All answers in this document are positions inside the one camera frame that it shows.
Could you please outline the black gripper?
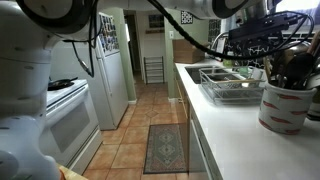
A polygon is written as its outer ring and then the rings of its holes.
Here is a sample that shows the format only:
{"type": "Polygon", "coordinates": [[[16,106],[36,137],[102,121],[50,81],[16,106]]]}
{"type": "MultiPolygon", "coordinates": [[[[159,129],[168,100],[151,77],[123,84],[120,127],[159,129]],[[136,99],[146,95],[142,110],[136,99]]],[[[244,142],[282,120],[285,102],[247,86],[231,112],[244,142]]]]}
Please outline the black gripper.
{"type": "Polygon", "coordinates": [[[282,32],[299,22],[298,15],[287,12],[251,20],[228,32],[228,44],[235,54],[258,55],[283,48],[282,32]]]}

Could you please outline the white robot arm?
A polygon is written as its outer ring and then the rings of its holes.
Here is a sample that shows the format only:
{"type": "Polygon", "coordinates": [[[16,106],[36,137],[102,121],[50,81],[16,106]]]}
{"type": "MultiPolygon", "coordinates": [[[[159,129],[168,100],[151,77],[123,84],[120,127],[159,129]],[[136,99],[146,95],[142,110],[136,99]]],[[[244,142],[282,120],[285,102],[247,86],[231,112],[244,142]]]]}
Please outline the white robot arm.
{"type": "Polygon", "coordinates": [[[199,50],[218,53],[197,42],[173,19],[171,9],[196,18],[226,19],[260,3],[255,30],[282,0],[0,0],[0,178],[1,180],[60,180],[56,160],[40,150],[45,129],[51,49],[62,40],[93,41],[106,8],[158,10],[199,50]]]}

